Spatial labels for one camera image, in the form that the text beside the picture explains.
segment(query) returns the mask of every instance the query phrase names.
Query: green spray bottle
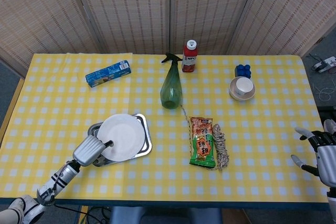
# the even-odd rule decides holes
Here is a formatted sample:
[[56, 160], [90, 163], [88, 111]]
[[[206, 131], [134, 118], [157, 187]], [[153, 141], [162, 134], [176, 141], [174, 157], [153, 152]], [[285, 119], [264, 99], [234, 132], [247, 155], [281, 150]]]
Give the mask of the green spray bottle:
[[182, 59], [178, 56], [166, 53], [166, 58], [161, 61], [164, 63], [168, 60], [172, 61], [172, 65], [168, 71], [166, 79], [163, 82], [160, 98], [161, 104], [166, 109], [176, 109], [180, 104], [182, 104], [182, 87], [180, 82], [179, 70], [177, 68], [177, 63]]

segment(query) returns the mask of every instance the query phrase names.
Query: string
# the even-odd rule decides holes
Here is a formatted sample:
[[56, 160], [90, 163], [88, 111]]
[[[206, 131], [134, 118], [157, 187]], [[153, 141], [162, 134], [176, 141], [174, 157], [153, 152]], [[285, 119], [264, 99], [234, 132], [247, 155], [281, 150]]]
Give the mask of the string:
[[[190, 120], [187, 116], [187, 113], [184, 109], [184, 107], [181, 105], [183, 114], [185, 116], [185, 119], [188, 123], [189, 128], [189, 152], [190, 156], [192, 156], [192, 134], [191, 134], [191, 126], [190, 126]], [[215, 142], [215, 148], [217, 151], [217, 164], [214, 168], [207, 168], [208, 170], [222, 170], [223, 167], [226, 167], [229, 163], [229, 155], [227, 153], [227, 149], [225, 146], [225, 135], [221, 132], [221, 127], [218, 124], [215, 124], [212, 128], [213, 130], [213, 137]]]
[[316, 92], [315, 94], [318, 94], [319, 95], [319, 99], [322, 101], [322, 102], [328, 102], [328, 101], [330, 101], [330, 99], [331, 99], [331, 94], [333, 93], [333, 92], [335, 92], [336, 91], [336, 84], [335, 84], [335, 82], [334, 82], [334, 79], [333, 78], [331, 78], [331, 81], [332, 81], [332, 83], [334, 84], [334, 88], [323, 88], [323, 89], [319, 89], [319, 88], [317, 88], [315, 85], [314, 85], [314, 83], [313, 83], [313, 89], [315, 90], [317, 90], [318, 92]]

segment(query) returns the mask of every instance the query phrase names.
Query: metal tray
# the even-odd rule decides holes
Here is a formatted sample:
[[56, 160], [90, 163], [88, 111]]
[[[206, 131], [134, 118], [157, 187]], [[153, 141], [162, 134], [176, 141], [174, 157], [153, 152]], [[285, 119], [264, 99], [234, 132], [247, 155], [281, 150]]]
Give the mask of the metal tray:
[[[148, 125], [147, 125], [145, 116], [143, 114], [134, 114], [133, 117], [135, 117], [141, 123], [143, 129], [145, 130], [145, 142], [141, 150], [131, 159], [147, 155], [152, 150], [152, 141], [149, 135]], [[102, 123], [103, 122], [96, 123], [92, 125], [91, 127], [89, 127], [88, 135], [97, 137], [99, 128]], [[104, 156], [99, 155], [99, 157], [97, 157], [97, 159], [93, 162], [93, 165], [100, 167], [100, 166], [110, 165], [110, 164], [115, 164], [115, 163], [118, 163], [118, 162], [109, 160], [105, 158]]]

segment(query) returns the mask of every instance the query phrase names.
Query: saucer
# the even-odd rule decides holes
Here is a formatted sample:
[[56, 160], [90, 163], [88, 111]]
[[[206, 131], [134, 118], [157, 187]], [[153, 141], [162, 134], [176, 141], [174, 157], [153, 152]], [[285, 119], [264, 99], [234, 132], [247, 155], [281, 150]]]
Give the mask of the saucer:
[[250, 92], [244, 94], [244, 95], [237, 95], [235, 93], [235, 86], [236, 86], [236, 82], [239, 78], [241, 78], [242, 76], [238, 76], [236, 77], [235, 79], [233, 79], [231, 82], [230, 82], [230, 95], [232, 96], [232, 98], [234, 98], [235, 100], [237, 101], [247, 101], [249, 99], [251, 99], [252, 97], [254, 97], [255, 93], [256, 93], [256, 87], [254, 86], [253, 84], [253, 88]]

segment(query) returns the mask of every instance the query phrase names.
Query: red bottle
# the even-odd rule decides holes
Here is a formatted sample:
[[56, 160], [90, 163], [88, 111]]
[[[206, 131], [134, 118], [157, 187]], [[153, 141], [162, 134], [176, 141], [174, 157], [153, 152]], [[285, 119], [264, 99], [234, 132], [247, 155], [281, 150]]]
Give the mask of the red bottle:
[[193, 72], [197, 58], [197, 43], [193, 39], [188, 40], [183, 48], [182, 71]]

